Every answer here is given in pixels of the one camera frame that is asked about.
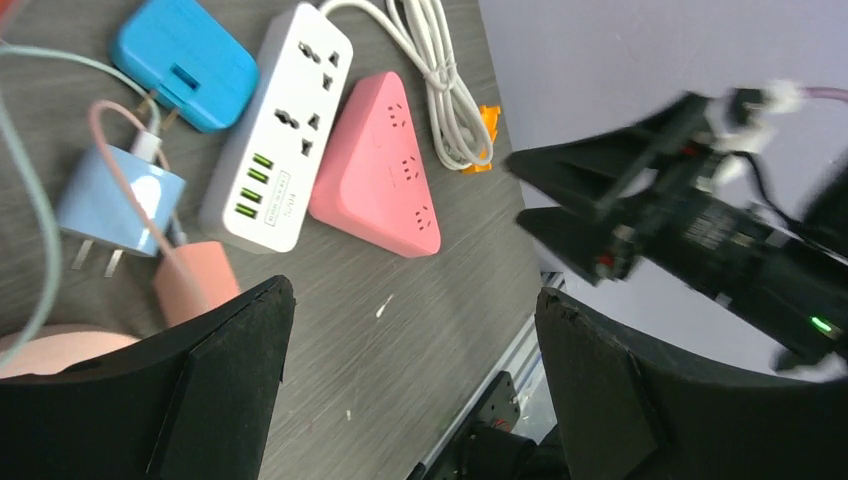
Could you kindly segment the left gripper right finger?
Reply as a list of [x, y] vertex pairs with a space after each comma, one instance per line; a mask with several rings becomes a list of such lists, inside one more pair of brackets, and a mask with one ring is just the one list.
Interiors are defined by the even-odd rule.
[[535, 325], [575, 479], [843, 479], [847, 382], [717, 362], [543, 288]]

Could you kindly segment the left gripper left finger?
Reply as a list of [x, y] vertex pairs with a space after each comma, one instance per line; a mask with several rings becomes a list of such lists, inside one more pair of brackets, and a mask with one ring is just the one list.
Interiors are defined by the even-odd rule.
[[269, 278], [52, 375], [1, 383], [5, 479], [255, 479], [295, 310]]

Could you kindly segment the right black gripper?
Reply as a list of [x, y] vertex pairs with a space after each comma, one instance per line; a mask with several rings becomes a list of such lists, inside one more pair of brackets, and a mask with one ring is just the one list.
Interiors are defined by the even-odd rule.
[[[685, 155], [706, 128], [710, 99], [686, 92], [628, 126], [530, 148], [505, 160], [511, 174], [577, 214], [606, 214], [645, 170]], [[847, 353], [847, 173], [834, 173], [801, 218], [764, 222], [681, 180], [625, 199], [628, 219], [562, 207], [526, 209], [516, 223], [580, 278], [623, 280], [648, 259], [780, 343], [778, 371]]]

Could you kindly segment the salmon pink charger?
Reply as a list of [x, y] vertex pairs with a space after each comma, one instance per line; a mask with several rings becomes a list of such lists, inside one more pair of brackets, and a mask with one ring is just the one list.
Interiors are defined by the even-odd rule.
[[240, 287], [223, 245], [181, 245], [165, 256], [153, 288], [168, 327], [175, 327], [236, 298]]

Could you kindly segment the pink triangular power strip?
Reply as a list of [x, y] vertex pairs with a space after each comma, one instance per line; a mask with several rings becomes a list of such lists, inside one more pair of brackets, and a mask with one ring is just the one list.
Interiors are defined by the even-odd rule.
[[441, 232], [397, 73], [370, 75], [354, 85], [331, 131], [308, 211], [405, 258], [439, 252]]

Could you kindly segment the blue adapter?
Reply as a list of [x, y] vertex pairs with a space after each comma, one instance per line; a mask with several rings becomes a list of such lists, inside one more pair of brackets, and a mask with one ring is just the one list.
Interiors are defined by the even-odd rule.
[[144, 2], [119, 29], [110, 57], [203, 133], [233, 126], [259, 79], [252, 55], [196, 1]]

